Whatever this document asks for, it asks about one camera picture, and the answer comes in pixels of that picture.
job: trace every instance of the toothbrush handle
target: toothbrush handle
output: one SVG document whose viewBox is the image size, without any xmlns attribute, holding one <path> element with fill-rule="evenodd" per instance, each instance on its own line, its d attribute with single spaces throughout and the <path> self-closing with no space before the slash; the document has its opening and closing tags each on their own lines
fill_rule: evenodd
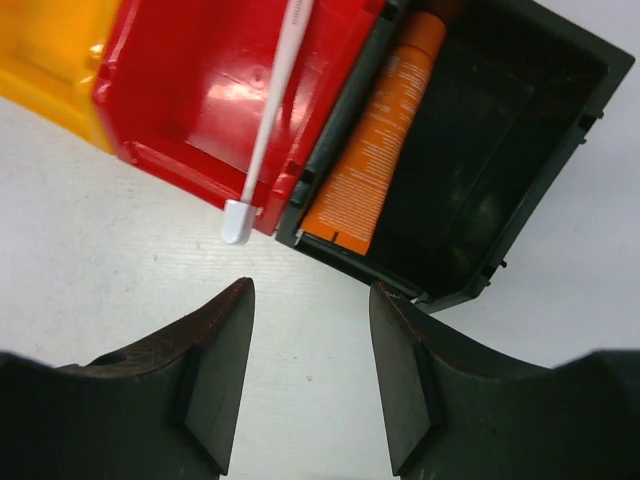
<svg viewBox="0 0 640 480">
<path fill-rule="evenodd" d="M 271 131 L 284 97 L 293 65 L 296 62 L 300 44 L 309 23 L 314 0 L 289 0 L 284 15 L 278 46 L 273 61 L 269 95 L 264 109 L 258 136 L 251 154 L 249 171 L 242 190 L 240 201 L 251 204 L 253 193 L 258 183 L 258 177 L 267 151 Z"/>
</svg>

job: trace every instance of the tube cap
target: tube cap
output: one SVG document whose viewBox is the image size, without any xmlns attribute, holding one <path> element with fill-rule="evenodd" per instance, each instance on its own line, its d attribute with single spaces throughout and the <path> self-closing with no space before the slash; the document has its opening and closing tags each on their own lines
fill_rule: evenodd
<svg viewBox="0 0 640 480">
<path fill-rule="evenodd" d="M 409 17 L 399 43 L 419 48 L 435 61 L 446 35 L 447 27 L 438 17 L 432 13 L 415 12 Z"/>
</svg>

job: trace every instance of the orange tube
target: orange tube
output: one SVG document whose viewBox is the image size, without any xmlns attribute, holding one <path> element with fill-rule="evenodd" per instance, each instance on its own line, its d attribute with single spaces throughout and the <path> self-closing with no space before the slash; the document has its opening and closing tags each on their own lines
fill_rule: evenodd
<svg viewBox="0 0 640 480">
<path fill-rule="evenodd" d="M 304 232 L 367 253 L 445 35 L 438 17 L 411 16 L 360 123 L 302 222 Z"/>
</svg>

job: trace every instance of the white table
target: white table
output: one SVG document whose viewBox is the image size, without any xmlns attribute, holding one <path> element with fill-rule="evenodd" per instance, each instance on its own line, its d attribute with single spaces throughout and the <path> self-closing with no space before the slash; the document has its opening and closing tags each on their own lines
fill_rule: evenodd
<svg viewBox="0 0 640 480">
<path fill-rule="evenodd" d="M 545 5 L 640 55 L 637 0 Z M 467 304 L 436 315 L 554 366 L 640 348 L 640 71 L 631 74 Z M 230 479 L 391 478 L 368 287 L 0 100 L 0 349 L 86 363 L 195 310 L 240 276 L 256 321 Z"/>
</svg>

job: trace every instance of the storage bin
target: storage bin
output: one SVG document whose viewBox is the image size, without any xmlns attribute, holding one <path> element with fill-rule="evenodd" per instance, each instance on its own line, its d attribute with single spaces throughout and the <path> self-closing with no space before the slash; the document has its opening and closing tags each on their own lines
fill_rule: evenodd
<svg viewBox="0 0 640 480">
<path fill-rule="evenodd" d="M 277 239 L 427 312 L 477 296 L 633 64 L 530 0 L 475 0 L 451 26 L 366 256 L 298 231 L 411 4 L 387 3 Z"/>
<path fill-rule="evenodd" d="M 0 95 L 110 151 L 91 94 L 116 0 L 0 0 Z"/>
<path fill-rule="evenodd" d="M 240 197 L 286 0 L 124 0 L 94 100 L 118 156 L 222 207 Z M 256 189 L 271 234 L 382 9 L 316 0 Z"/>
</svg>

